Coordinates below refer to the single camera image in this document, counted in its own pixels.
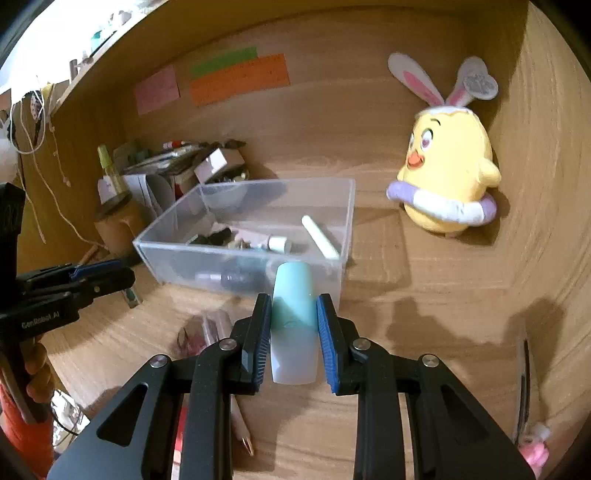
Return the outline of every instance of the orange beak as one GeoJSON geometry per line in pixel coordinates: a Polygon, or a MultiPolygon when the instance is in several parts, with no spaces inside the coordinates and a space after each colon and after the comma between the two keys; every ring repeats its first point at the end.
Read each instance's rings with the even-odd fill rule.
{"type": "Polygon", "coordinates": [[[407,167],[410,170],[415,170],[420,168],[425,163],[425,157],[419,155],[418,152],[415,150],[410,156],[407,158],[407,167]]]}

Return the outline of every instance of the wooden shelf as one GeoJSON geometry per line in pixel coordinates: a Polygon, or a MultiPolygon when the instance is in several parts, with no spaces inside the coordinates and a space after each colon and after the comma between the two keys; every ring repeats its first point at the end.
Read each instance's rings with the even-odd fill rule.
{"type": "Polygon", "coordinates": [[[95,53],[52,113],[66,103],[98,97],[140,81],[175,57],[214,38],[251,25],[290,15],[345,7],[428,7],[458,11],[485,5],[486,0],[227,0],[165,2],[141,18],[132,18],[95,53]]]}

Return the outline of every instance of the white string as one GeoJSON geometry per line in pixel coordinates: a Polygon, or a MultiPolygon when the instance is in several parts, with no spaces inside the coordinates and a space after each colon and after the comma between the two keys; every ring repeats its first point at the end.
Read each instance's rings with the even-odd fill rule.
{"type": "Polygon", "coordinates": [[[90,244],[90,245],[96,245],[97,247],[101,247],[104,248],[105,250],[107,250],[107,247],[105,247],[104,245],[98,243],[98,242],[93,242],[92,240],[87,240],[86,238],[82,237],[81,234],[78,233],[78,230],[76,229],[76,227],[74,226],[74,224],[69,221],[64,214],[61,212],[60,209],[60,204],[57,201],[56,198],[56,194],[53,193],[53,190],[51,189],[51,187],[49,186],[49,184],[47,183],[47,181],[45,180],[45,177],[43,176],[43,174],[41,173],[41,170],[39,169],[39,165],[37,164],[37,157],[35,156],[35,149],[33,149],[33,141],[31,140],[31,135],[29,135],[29,130],[27,130],[27,127],[25,127],[25,122],[22,120],[22,102],[21,102],[21,126],[22,129],[25,131],[25,135],[27,136],[27,140],[29,140],[29,145],[31,146],[31,154],[33,155],[33,163],[35,165],[35,169],[37,170],[37,173],[39,174],[39,176],[41,177],[43,183],[45,184],[45,187],[47,188],[47,190],[49,190],[49,193],[51,193],[51,196],[53,197],[53,202],[56,204],[56,208],[57,208],[57,213],[60,214],[61,218],[72,227],[72,230],[74,230],[74,233],[76,234],[76,236],[82,240],[83,242],[90,244]]]}
{"type": "MultiPolygon", "coordinates": [[[[53,84],[51,86],[51,91],[49,93],[49,107],[51,108],[51,99],[53,98],[53,93],[56,91],[56,85],[53,84]]],[[[56,128],[53,126],[53,123],[51,123],[51,113],[49,114],[49,117],[47,118],[48,120],[48,124],[49,124],[49,131],[51,132],[51,134],[53,135],[53,142],[56,144],[56,151],[53,152],[53,156],[57,157],[57,166],[60,169],[60,173],[61,173],[61,179],[62,181],[67,185],[67,187],[71,187],[72,184],[70,183],[70,179],[68,177],[66,177],[66,175],[64,174],[64,170],[61,167],[61,159],[60,159],[60,152],[57,148],[57,138],[56,138],[56,128]]]]}
{"type": "MultiPolygon", "coordinates": [[[[37,97],[37,100],[39,100],[39,103],[41,104],[41,113],[43,115],[43,134],[41,135],[41,141],[39,142],[39,144],[33,148],[33,141],[29,141],[29,144],[31,145],[31,151],[30,152],[23,152],[21,150],[18,149],[18,147],[12,143],[12,129],[14,128],[12,126],[12,111],[14,110],[14,106],[16,105],[15,103],[13,103],[10,107],[10,136],[8,137],[8,141],[12,144],[12,146],[15,148],[15,150],[17,152],[19,152],[21,155],[30,155],[32,153],[35,153],[37,150],[39,150],[42,146],[43,146],[43,141],[45,140],[45,130],[46,125],[46,112],[45,112],[45,100],[43,100],[43,94],[41,94],[41,98],[39,98],[39,96],[37,95],[37,92],[33,90],[33,93],[35,94],[35,97],[37,97]]],[[[21,101],[21,121],[22,121],[22,101],[21,101]]]]}

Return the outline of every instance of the plush toy eye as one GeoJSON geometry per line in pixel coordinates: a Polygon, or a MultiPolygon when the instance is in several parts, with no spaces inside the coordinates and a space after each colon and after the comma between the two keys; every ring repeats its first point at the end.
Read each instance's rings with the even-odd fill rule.
{"type": "Polygon", "coordinates": [[[433,130],[427,128],[421,135],[421,149],[424,151],[431,146],[433,140],[433,130]]]}

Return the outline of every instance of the bunny ears headband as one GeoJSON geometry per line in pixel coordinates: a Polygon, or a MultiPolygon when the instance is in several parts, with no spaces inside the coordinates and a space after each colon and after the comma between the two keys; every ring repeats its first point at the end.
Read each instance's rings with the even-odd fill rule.
{"type": "Polygon", "coordinates": [[[474,98],[492,100],[499,92],[495,79],[488,75],[484,61],[478,57],[464,60],[457,71],[453,92],[445,101],[429,75],[411,57],[392,53],[388,58],[388,68],[410,91],[442,113],[464,109],[474,98]]]}

